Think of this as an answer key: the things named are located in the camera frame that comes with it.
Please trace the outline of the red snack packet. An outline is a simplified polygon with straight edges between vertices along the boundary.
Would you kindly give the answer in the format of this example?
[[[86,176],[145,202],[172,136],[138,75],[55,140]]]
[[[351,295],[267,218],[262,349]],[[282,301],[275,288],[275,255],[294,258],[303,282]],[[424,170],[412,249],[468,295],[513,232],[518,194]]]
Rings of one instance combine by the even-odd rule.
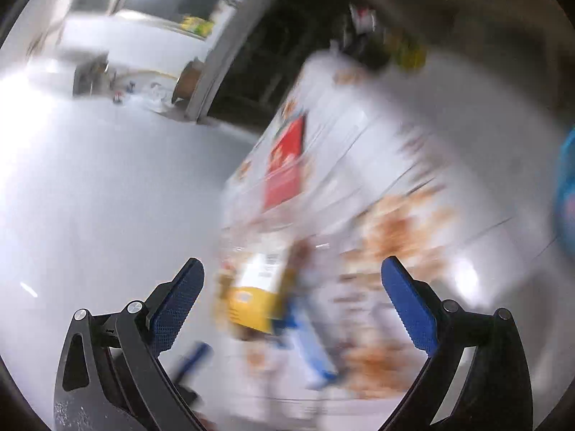
[[[280,132],[265,174],[264,209],[272,209],[301,192],[306,115],[291,120]]]

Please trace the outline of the floral tablecloth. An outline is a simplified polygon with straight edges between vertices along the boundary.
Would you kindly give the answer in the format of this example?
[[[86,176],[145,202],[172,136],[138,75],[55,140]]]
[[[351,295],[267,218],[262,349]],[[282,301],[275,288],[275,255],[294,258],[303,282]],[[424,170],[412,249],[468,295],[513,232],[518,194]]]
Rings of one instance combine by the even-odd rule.
[[[382,285],[389,257],[438,296],[493,312],[527,273],[507,183],[519,165],[512,136],[529,113],[507,78],[452,54],[416,74],[371,75],[330,54],[304,64],[224,194],[217,316],[235,416],[283,430],[374,428],[390,416],[428,355]],[[301,192],[265,210],[270,152],[301,114]],[[285,302],[309,296],[335,337],[341,374],[322,390],[307,387],[293,348],[228,318],[242,263],[283,248]]]

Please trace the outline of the blue plastic basket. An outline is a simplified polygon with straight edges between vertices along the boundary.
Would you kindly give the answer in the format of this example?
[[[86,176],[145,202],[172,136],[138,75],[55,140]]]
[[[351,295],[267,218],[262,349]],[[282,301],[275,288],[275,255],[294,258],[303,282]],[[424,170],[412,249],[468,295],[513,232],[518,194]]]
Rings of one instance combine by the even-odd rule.
[[[574,258],[574,129],[561,145],[557,160],[553,228],[562,250]]]

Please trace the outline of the yellow white snack wrapper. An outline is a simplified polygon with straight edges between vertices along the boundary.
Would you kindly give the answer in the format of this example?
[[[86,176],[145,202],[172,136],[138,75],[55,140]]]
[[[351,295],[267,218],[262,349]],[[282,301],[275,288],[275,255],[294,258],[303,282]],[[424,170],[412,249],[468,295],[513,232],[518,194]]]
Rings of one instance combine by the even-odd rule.
[[[226,295],[229,321],[273,334],[284,317],[286,290],[293,281],[286,248],[256,252],[239,267]]]

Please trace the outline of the blue white toothpaste box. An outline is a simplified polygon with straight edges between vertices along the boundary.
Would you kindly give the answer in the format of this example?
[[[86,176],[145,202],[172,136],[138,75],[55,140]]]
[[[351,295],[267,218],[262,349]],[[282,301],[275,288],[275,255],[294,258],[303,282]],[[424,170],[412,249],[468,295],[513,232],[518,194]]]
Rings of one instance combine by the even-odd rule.
[[[341,361],[335,337],[330,332],[330,323],[309,296],[291,295],[282,317],[272,321],[272,328],[276,344],[293,348],[298,354],[309,389],[322,390],[337,383]]]

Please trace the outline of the dark kitchen counter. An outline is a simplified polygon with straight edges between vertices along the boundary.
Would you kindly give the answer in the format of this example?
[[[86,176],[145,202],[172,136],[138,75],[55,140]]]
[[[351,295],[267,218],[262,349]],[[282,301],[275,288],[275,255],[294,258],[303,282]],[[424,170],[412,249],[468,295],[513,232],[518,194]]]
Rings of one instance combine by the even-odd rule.
[[[186,118],[261,133],[344,9],[340,0],[243,0],[208,53]]]

